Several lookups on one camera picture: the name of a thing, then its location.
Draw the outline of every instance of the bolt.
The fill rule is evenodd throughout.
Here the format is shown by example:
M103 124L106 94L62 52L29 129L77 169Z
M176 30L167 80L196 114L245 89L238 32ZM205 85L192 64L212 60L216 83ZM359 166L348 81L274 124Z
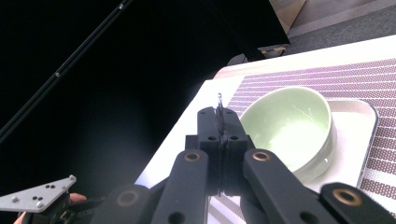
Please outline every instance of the bolt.
M37 208L42 208L42 207L44 207L44 204L42 202L38 202L35 206Z

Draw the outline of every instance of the finger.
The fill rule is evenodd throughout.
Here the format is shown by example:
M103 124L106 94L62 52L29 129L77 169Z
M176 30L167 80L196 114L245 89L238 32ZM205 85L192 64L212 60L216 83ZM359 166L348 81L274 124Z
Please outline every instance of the finger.
M77 193L70 193L70 203L78 203L87 200L87 197Z
M14 224L22 224L22 221L23 221L23 218L24 218L24 215L25 215L25 214L26 214L25 212L22 213L22 215L20 215L20 216L18 217L18 219L15 220Z

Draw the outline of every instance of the gray floor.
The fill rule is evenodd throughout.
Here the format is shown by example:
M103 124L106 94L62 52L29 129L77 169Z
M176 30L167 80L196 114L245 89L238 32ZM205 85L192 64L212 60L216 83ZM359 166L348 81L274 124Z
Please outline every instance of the gray floor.
M290 45L286 46L283 55L387 35L396 35L394 0L307 0L291 26L288 33ZM270 52L266 56L273 58L281 54ZM244 55L237 55L228 65L247 62Z

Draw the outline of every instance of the hole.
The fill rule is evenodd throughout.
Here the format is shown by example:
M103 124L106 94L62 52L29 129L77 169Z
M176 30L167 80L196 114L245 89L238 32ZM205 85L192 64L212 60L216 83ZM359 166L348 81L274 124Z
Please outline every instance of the hole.
M133 190L124 191L117 198L117 203L121 207L131 206L135 202L137 202L139 195Z
M269 161L270 156L266 154L265 152L255 152L253 153L253 158L256 161Z
M184 156L186 161L198 161L199 159L201 159L201 156L196 152L191 152Z
M183 214L179 212L172 213L169 218L168 218L168 223L170 224L181 224L184 223L186 218L184 217Z
M332 195L340 203L350 206L360 206L362 204L361 196L350 189L334 189Z
M300 214L300 218L303 222L307 223L307 224L317 224L319 223L319 220L317 217L315 217L314 215L307 213L307 212L302 212Z

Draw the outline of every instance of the bowl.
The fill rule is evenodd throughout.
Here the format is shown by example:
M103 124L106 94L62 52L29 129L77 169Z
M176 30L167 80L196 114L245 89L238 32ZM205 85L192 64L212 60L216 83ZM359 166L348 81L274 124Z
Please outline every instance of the bowl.
M286 87L269 92L240 120L255 147L274 152L301 182L323 174L332 162L332 112L317 91Z

